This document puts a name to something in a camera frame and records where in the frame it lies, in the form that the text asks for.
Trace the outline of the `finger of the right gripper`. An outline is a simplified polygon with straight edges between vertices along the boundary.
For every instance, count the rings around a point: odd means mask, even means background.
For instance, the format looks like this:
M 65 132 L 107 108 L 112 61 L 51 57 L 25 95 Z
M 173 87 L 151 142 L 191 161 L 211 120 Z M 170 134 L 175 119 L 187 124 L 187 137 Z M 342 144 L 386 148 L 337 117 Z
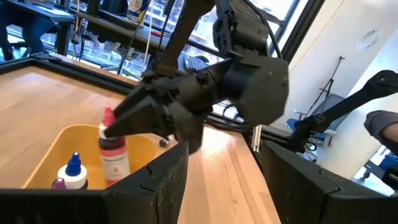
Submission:
M 136 86 L 113 110 L 116 118 L 144 118 L 155 114 L 154 85 L 144 83 Z
M 104 130 L 107 138 L 145 133 L 165 138 L 173 131 L 164 107 L 158 105 L 150 96 L 141 100 L 126 97 L 115 107 L 113 113 L 115 122 Z

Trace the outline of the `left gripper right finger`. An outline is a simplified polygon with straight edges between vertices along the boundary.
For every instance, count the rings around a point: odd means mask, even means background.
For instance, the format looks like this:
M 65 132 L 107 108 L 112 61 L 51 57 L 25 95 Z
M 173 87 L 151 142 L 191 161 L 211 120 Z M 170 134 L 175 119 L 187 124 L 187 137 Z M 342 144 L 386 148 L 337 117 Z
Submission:
M 282 224 L 398 224 L 398 197 L 341 177 L 272 141 L 261 164 Z

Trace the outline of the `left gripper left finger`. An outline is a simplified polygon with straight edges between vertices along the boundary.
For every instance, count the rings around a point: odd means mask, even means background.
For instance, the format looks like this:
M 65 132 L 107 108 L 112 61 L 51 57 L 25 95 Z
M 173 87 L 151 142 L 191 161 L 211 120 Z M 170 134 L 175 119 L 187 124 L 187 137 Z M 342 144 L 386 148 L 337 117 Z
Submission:
M 2 189 L 0 224 L 177 224 L 188 144 L 104 190 Z

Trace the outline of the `blue-capped food coloring bottle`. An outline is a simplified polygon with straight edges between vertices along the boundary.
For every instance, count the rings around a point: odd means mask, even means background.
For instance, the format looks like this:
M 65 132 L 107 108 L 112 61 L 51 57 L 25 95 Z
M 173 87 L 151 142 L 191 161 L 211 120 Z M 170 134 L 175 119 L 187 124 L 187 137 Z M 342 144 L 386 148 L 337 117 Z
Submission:
M 64 180 L 67 189 L 87 189 L 88 188 L 88 171 L 82 164 L 80 154 L 74 152 L 69 161 L 59 168 L 57 178 Z

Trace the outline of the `purple-capped food coloring bottle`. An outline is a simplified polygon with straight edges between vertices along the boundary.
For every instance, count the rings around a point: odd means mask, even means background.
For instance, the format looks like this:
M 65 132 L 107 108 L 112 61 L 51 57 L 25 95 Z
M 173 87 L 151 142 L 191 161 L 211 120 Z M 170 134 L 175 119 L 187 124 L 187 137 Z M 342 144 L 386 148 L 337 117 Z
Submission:
M 63 178 L 56 178 L 52 183 L 52 189 L 55 190 L 65 190 L 67 186 L 65 184 L 65 180 Z

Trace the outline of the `pink-capped food coloring bottle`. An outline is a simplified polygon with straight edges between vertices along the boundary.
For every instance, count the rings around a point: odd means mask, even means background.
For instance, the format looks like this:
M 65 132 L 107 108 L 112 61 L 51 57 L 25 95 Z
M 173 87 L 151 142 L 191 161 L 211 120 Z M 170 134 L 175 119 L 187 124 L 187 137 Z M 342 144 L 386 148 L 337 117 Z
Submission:
M 104 134 L 104 130 L 111 126 L 115 120 L 111 107 L 106 106 L 103 120 L 99 125 L 98 145 L 107 187 L 130 174 L 126 138 L 124 136 L 107 138 Z

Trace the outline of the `yellow plastic bin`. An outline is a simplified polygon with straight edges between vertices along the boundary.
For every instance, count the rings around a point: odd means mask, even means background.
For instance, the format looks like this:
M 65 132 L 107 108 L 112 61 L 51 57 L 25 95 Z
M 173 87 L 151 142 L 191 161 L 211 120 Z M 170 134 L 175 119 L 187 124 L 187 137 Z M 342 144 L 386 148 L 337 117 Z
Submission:
M 82 164 L 88 171 L 88 188 L 106 188 L 103 165 L 98 147 L 99 129 L 97 126 L 81 124 L 64 128 L 55 138 L 44 157 L 27 179 L 25 189 L 49 189 L 59 168 L 66 165 L 74 152 L 80 154 Z M 135 172 L 155 159 L 158 145 L 146 135 L 133 135 L 126 138 L 130 171 Z

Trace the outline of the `person's forearm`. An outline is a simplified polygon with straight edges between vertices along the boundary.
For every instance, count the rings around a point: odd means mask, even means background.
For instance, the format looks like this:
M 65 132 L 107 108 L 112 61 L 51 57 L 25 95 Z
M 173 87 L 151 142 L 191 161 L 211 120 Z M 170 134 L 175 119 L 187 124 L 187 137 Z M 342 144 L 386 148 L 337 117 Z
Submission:
M 367 132 L 398 156 L 398 113 L 377 110 L 366 115 Z

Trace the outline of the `black jointed arm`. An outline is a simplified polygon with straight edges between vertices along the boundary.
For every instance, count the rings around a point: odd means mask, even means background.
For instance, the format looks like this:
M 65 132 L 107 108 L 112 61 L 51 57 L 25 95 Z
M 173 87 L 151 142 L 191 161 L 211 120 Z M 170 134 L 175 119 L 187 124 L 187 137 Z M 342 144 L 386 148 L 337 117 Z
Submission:
M 295 123 L 295 130 L 289 136 L 288 150 L 303 152 L 310 133 L 322 133 L 338 118 L 354 111 L 369 101 L 398 93 L 398 73 L 382 70 L 370 78 L 356 93 L 322 113 L 311 115 Z

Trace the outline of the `dark grey desk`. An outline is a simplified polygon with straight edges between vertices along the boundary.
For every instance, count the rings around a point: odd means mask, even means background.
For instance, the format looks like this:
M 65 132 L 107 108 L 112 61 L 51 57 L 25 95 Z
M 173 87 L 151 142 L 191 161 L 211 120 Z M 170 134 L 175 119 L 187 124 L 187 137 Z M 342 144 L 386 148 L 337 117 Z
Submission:
M 124 45 L 130 43 L 135 29 L 127 29 L 99 17 L 91 16 L 84 12 L 78 12 L 78 17 L 88 21 L 88 31 L 97 35 L 100 39 L 111 42 L 119 42 Z M 132 47 L 142 52 L 146 51 L 147 39 L 150 38 L 148 53 L 155 55 L 158 49 L 160 37 L 150 34 L 149 27 L 139 28 L 133 40 Z

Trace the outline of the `blue chair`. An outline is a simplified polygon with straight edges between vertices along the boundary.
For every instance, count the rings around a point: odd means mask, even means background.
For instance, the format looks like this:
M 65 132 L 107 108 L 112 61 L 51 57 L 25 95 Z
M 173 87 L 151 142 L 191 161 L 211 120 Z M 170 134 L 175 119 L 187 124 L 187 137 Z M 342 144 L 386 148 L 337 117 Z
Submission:
M 335 106 L 339 102 L 343 101 L 345 98 L 339 95 L 336 95 L 334 93 L 330 93 L 312 112 L 312 115 L 322 113 L 328 109 L 330 109 L 332 106 Z M 300 114 L 300 118 L 304 115 L 302 112 L 295 111 L 296 113 Z M 347 114 L 344 116 L 338 118 L 337 120 L 333 121 L 329 127 L 328 130 L 330 131 L 335 131 L 338 126 L 344 121 L 344 119 L 347 117 Z M 286 126 L 288 126 L 290 129 L 294 129 L 294 124 L 300 121 L 300 119 L 293 119 L 290 118 L 286 121 Z M 313 139 L 317 139 L 319 141 L 325 142 L 326 138 L 330 137 L 330 135 L 327 135 L 325 133 L 316 133 L 315 135 L 312 136 Z

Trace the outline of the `black tripod stand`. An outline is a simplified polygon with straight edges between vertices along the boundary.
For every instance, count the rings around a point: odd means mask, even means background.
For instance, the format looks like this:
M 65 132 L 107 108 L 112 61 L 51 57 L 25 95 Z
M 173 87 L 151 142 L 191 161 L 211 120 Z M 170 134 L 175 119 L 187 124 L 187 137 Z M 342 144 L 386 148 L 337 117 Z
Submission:
M 340 63 L 344 60 L 344 56 L 340 55 L 339 59 L 338 59 L 338 63 L 331 75 L 331 77 L 329 78 L 328 82 L 326 83 L 326 85 L 323 88 L 320 88 L 321 92 L 320 94 L 317 96 L 317 98 L 315 99 L 314 103 L 312 104 L 312 106 L 310 107 L 309 111 L 312 110 L 312 108 L 318 103 L 318 101 L 320 100 L 320 98 L 322 97 L 322 95 L 325 95 L 325 98 L 329 96 L 330 92 L 331 92 L 331 87 L 334 83 L 334 77 L 336 74 L 336 71 L 338 70 Z

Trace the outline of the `black office desk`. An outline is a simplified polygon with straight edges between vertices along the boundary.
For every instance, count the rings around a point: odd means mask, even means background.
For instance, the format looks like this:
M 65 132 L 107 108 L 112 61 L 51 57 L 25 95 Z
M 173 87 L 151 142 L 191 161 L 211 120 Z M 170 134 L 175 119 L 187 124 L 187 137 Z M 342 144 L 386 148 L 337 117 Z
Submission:
M 29 14 L 40 16 L 52 21 L 57 21 L 60 30 L 57 32 L 57 39 L 55 42 L 55 50 L 58 54 L 67 55 L 68 54 L 68 46 L 70 43 L 70 31 L 71 26 L 75 22 L 76 16 L 73 13 L 69 12 L 69 9 L 60 9 L 58 12 L 63 11 L 63 14 L 58 14 L 57 12 L 54 14 L 49 10 L 44 10 L 43 7 L 48 7 L 51 10 L 57 11 L 57 9 L 53 6 L 53 4 L 43 3 L 41 6 L 38 6 L 38 0 L 0 0 L 12 6 L 13 8 L 23 10 Z

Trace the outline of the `black window frame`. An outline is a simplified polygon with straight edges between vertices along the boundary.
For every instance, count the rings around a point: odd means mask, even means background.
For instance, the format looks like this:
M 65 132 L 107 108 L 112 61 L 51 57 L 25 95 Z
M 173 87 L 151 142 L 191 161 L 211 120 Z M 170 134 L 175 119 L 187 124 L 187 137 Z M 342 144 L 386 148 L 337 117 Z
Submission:
M 266 16 L 284 60 L 291 62 L 325 0 L 267 0 Z

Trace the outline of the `round white wall fixture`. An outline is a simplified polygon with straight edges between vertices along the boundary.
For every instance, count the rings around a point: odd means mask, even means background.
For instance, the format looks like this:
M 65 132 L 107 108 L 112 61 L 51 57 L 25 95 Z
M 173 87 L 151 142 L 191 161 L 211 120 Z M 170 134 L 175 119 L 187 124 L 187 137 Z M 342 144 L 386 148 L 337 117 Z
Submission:
M 358 41 L 356 48 L 358 50 L 365 50 L 372 47 L 379 41 L 381 35 L 382 30 L 380 29 L 373 29 L 369 31 L 368 33 L 363 35 L 361 40 Z

